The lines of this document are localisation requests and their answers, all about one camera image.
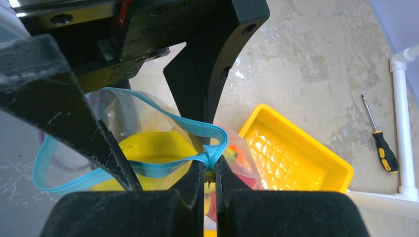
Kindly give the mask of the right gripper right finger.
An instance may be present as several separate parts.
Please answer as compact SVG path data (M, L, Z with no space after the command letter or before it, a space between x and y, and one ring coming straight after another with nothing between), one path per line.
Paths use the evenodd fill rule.
M368 237L354 202L325 191L253 190L224 157L215 165L219 237Z

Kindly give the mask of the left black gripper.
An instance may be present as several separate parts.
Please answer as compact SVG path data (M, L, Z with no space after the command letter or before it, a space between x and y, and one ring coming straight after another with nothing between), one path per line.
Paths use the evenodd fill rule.
M13 12L36 37L1 43L0 108L72 148L125 190L140 191L82 89L130 89L146 61L196 34L196 1L15 0Z

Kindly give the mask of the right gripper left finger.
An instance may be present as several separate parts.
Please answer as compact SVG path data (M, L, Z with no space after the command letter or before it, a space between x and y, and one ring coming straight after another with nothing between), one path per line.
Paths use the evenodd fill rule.
M165 191L75 192L52 209L42 237L201 237L201 162Z

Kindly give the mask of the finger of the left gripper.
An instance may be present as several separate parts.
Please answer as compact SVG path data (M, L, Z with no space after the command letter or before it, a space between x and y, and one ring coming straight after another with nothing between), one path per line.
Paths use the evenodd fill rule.
M212 123L236 58L269 18L264 0L220 0L163 73L182 117Z

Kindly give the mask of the yellow banana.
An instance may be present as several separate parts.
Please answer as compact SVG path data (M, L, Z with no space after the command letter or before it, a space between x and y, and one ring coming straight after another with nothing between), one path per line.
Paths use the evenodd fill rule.
M163 164L197 154L195 148L177 131L152 131L129 136L119 146L129 161ZM189 170L191 161L178 166L171 174L161 178L136 173L145 191L167 190Z

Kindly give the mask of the clear zip top bag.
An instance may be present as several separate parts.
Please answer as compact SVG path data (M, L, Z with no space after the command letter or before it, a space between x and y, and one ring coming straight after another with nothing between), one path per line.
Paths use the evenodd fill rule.
M33 180L61 194L43 237L197 237L216 227L253 236L263 219L260 175L245 141L228 129L181 118L152 96L106 88L92 109L118 144L141 191L47 135Z

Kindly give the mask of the red apple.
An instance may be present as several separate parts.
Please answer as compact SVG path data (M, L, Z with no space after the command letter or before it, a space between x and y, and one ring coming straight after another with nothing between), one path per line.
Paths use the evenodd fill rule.
M242 170L240 172L237 172L236 175L253 190L263 189L261 177L258 173L254 173L248 170Z

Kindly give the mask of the orange yellow mango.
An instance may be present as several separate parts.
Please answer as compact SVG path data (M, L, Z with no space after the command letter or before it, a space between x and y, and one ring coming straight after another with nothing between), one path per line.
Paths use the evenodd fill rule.
M233 171L248 169L245 165L243 152L241 152L236 146L227 148L227 152L228 154L226 160Z

